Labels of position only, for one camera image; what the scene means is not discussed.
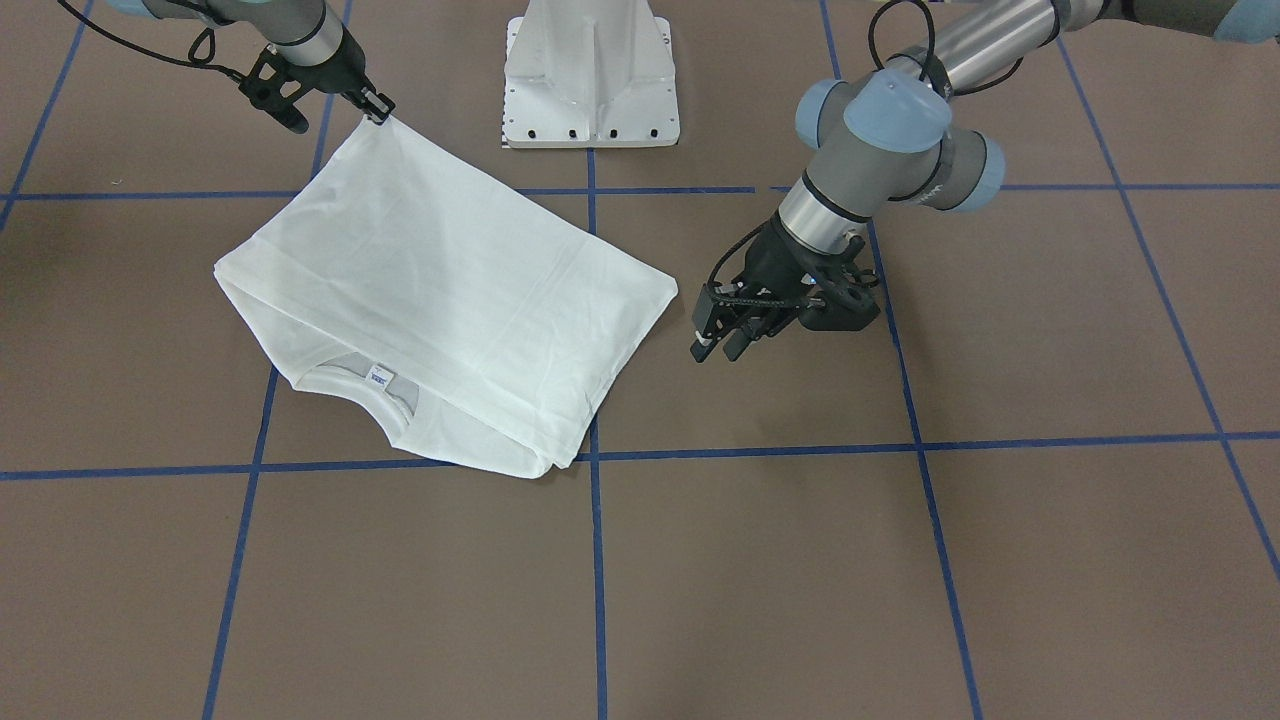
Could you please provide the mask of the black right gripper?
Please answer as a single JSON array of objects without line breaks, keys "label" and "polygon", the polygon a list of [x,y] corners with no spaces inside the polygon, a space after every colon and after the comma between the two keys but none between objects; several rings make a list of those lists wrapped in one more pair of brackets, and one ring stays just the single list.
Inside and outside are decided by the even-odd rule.
[{"label": "black right gripper", "polygon": [[270,44],[296,67],[294,74],[314,90],[340,95],[375,126],[384,124],[396,104],[366,74],[362,47],[351,35],[315,35],[298,44]]}]

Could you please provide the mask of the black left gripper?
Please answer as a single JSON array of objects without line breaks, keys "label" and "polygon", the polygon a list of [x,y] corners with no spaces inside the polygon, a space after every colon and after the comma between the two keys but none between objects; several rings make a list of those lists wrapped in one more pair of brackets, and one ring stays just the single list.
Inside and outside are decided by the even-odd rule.
[{"label": "black left gripper", "polygon": [[[704,284],[692,311],[695,340],[690,354],[704,363],[722,345],[736,363],[755,342],[776,337],[792,322],[809,331],[858,332],[881,315],[872,269],[858,265],[867,241],[860,234],[845,240],[836,255],[815,252],[799,243],[773,215],[748,247],[739,284]],[[740,300],[780,302],[778,307],[741,304]]]}]

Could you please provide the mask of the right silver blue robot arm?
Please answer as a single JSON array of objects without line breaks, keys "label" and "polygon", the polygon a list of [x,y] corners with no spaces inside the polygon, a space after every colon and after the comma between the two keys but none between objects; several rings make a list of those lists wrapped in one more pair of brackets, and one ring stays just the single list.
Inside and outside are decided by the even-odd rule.
[{"label": "right silver blue robot arm", "polygon": [[366,72],[361,45],[325,1],[113,1],[128,15],[197,20],[205,26],[195,47],[212,47],[216,29],[252,26],[265,38],[248,74],[228,68],[251,105],[288,131],[302,135],[308,122],[296,104],[311,91],[342,96],[366,118],[383,124],[396,105],[379,92]]}]

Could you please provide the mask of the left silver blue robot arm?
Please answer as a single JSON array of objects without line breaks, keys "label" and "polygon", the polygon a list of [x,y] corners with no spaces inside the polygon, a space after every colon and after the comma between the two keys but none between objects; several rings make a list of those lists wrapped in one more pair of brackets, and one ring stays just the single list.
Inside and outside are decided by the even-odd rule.
[{"label": "left silver blue robot arm", "polygon": [[1258,44],[1277,37],[1275,1],[982,1],[874,70],[826,79],[803,96],[797,136],[814,152],[778,209],[736,243],[742,270],[710,273],[692,311],[691,356],[730,360],[797,323],[814,332],[859,332],[881,314],[878,275],[860,268],[873,217],[900,202],[974,211],[1001,190],[998,143],[955,126],[955,97],[1005,81],[1030,53],[1097,20]]}]

